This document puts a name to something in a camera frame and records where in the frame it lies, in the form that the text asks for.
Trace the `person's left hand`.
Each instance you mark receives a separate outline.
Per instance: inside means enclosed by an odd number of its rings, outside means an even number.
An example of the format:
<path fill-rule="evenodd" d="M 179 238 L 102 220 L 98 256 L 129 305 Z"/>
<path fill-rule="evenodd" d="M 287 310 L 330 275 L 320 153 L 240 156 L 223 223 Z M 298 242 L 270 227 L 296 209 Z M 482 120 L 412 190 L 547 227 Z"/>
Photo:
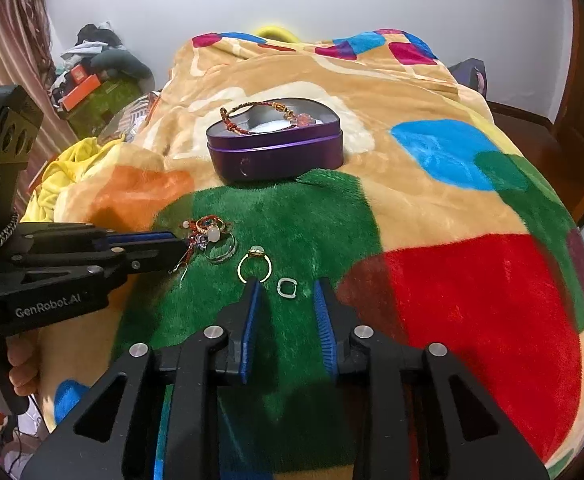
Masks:
<path fill-rule="evenodd" d="M 38 330 L 7 338 L 9 379 L 18 396 L 29 396 L 38 388 Z"/>

